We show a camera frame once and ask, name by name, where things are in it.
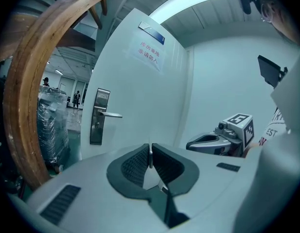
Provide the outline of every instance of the plastic wrap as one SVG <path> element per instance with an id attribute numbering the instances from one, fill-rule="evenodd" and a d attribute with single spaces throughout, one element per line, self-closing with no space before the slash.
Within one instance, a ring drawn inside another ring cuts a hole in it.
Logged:
<path id="1" fill-rule="evenodd" d="M 39 87 L 37 133 L 46 163 L 58 163 L 60 156 L 69 150 L 67 99 L 63 91 Z"/>

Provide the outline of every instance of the door handle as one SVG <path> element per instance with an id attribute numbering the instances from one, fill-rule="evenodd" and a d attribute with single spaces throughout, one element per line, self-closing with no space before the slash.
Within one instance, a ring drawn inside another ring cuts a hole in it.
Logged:
<path id="1" fill-rule="evenodd" d="M 123 118 L 121 114 L 117 113 L 111 113 L 111 112 L 106 112 L 106 111 L 98 111 L 98 115 L 102 117 L 115 117 L 115 118 Z"/>

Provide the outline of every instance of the white door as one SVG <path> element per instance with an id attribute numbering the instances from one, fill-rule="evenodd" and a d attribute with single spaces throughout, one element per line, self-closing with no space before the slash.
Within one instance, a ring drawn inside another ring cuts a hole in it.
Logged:
<path id="1" fill-rule="evenodd" d="M 164 45 L 139 28 L 145 22 L 165 37 Z M 186 93 L 188 56 L 162 26 L 134 9 L 106 43 L 84 102 L 82 158 L 142 143 L 173 145 Z M 90 144 L 98 88 L 110 91 L 101 145 Z"/>

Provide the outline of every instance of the person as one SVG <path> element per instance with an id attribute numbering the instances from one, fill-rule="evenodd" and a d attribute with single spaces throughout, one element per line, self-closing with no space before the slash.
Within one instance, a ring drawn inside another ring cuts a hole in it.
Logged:
<path id="1" fill-rule="evenodd" d="M 78 109 L 78 102 L 79 102 L 79 99 L 81 98 L 81 94 L 80 94 L 80 91 L 77 91 L 74 96 L 73 96 L 73 110 L 75 108 L 75 105 Z"/>
<path id="2" fill-rule="evenodd" d="M 45 79 L 43 79 L 43 81 L 44 81 L 43 86 L 49 86 L 49 84 L 48 84 L 48 77 L 46 77 Z"/>
<path id="3" fill-rule="evenodd" d="M 254 3 L 264 21 L 272 24 L 282 37 L 300 46 L 300 31 L 288 10 L 279 0 L 254 0 Z M 280 110 L 276 110 L 259 143 L 251 144 L 245 150 L 243 157 L 246 157 L 250 149 L 262 146 L 267 140 L 285 132 L 287 132 L 286 124 Z"/>

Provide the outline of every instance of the green floor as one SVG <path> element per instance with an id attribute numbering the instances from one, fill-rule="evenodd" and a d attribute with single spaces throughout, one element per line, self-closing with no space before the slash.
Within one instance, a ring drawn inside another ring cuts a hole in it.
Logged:
<path id="1" fill-rule="evenodd" d="M 74 132 L 74 131 L 69 131 L 68 130 L 68 137 L 69 137 L 69 146 L 70 146 L 70 156 L 66 162 L 66 164 L 63 167 L 63 170 L 71 167 L 73 164 L 76 162 L 80 161 L 81 158 L 81 134 Z M 56 175 L 54 170 L 49 170 L 49 174 Z M 23 194 L 23 200 L 26 201 L 29 196 L 32 194 L 31 189 L 26 185 L 24 194 Z"/>

